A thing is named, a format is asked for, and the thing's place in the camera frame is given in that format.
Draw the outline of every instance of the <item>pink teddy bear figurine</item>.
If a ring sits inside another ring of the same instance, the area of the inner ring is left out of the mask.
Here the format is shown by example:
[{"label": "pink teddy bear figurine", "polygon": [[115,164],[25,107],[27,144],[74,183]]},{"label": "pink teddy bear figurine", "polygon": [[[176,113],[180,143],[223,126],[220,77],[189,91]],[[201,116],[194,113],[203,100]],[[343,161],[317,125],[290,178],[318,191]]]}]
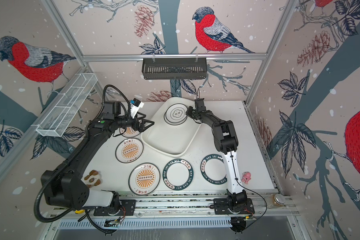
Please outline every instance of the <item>pink teddy bear figurine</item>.
[{"label": "pink teddy bear figurine", "polygon": [[251,180],[251,173],[250,172],[244,172],[243,178],[241,179],[242,182],[245,184],[248,184],[249,180]]}]

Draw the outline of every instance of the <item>white mesh rack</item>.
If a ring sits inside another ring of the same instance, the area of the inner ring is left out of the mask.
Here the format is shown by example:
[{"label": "white mesh rack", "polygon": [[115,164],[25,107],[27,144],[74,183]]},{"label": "white mesh rack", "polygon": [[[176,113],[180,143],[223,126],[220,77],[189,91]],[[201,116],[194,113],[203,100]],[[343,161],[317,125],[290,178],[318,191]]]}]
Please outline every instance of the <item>white mesh rack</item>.
[{"label": "white mesh rack", "polygon": [[75,82],[65,93],[59,93],[61,99],[36,131],[42,136],[61,137],[96,83],[94,73],[76,74]]}]

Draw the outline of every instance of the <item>white plate with black rim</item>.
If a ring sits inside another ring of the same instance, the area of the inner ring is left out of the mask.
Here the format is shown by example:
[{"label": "white plate with black rim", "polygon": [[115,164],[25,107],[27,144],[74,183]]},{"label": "white plate with black rim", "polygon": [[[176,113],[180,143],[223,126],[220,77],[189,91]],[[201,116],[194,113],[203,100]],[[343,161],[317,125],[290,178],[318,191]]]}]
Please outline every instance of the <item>white plate with black rim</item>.
[{"label": "white plate with black rim", "polygon": [[176,103],[170,106],[164,114],[164,120],[170,125],[180,125],[187,119],[187,106]]},{"label": "white plate with black rim", "polygon": [[136,195],[153,192],[160,182],[160,171],[152,163],[143,163],[135,167],[129,175],[129,189]]},{"label": "white plate with black rim", "polygon": [[137,138],[128,138],[116,148],[115,156],[119,162],[133,162],[143,153],[143,143]]},{"label": "white plate with black rim", "polygon": [[120,128],[119,132],[122,133],[123,137],[136,137],[140,134],[139,131],[135,131],[132,127]]},{"label": "white plate with black rim", "polygon": [[192,166],[184,159],[171,160],[163,169],[163,181],[172,190],[183,190],[191,184],[192,180]]},{"label": "white plate with black rim", "polygon": [[221,185],[227,182],[224,160],[218,154],[210,154],[200,164],[202,176],[208,182]]}]

